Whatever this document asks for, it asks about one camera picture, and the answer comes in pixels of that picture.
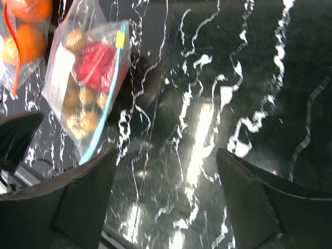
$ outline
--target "mandarin orange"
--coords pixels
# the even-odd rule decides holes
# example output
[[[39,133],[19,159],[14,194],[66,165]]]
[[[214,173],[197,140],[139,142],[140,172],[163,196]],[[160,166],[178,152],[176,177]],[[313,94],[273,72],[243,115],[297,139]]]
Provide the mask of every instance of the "mandarin orange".
[[[32,62],[43,55],[46,49],[46,40],[36,27],[24,23],[19,26],[15,34],[22,65]],[[11,36],[4,39],[2,58],[9,64],[18,65],[19,54],[14,39]]]
[[[52,0],[3,0],[8,10],[25,22],[42,22],[51,16]]]

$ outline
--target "plastic bag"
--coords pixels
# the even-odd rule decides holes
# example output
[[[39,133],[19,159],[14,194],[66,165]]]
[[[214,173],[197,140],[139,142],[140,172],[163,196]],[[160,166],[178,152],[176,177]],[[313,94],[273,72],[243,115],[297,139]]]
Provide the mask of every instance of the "plastic bag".
[[[57,28],[46,71],[46,97],[90,160],[130,67],[128,21],[109,23],[95,0],[74,0]]]
[[[46,50],[52,0],[3,0],[0,15],[0,83],[16,90],[38,67]]]

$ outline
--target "red apple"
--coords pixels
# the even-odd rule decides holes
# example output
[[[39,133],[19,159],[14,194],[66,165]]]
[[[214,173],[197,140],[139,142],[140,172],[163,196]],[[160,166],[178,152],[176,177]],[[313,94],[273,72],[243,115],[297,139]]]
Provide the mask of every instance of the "red apple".
[[[115,48],[101,41],[90,42],[80,52],[80,59],[75,66],[76,77],[92,90],[109,92],[114,77],[116,60],[117,52]],[[126,65],[121,60],[115,90],[121,87],[126,74]]]

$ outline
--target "ziplock bag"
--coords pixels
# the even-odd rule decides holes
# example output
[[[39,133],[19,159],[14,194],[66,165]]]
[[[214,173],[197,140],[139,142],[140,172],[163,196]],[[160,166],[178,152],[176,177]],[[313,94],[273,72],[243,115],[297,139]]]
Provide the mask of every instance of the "ziplock bag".
[[[46,49],[52,0],[2,0],[0,83],[16,90],[38,67]]]
[[[130,63],[128,21],[109,23],[97,1],[74,0],[54,34],[45,88],[80,165],[97,147]]]

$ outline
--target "glossy floor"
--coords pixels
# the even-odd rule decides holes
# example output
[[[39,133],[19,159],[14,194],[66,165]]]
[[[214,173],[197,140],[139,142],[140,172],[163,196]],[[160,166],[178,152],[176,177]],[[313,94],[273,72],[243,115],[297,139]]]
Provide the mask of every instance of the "glossy floor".
[[[133,52],[99,149],[118,148],[107,233],[132,248],[234,248],[219,147],[332,191],[330,1],[99,2],[130,20]],[[48,178],[77,162],[38,96],[44,71],[0,108],[47,114],[26,162]]]

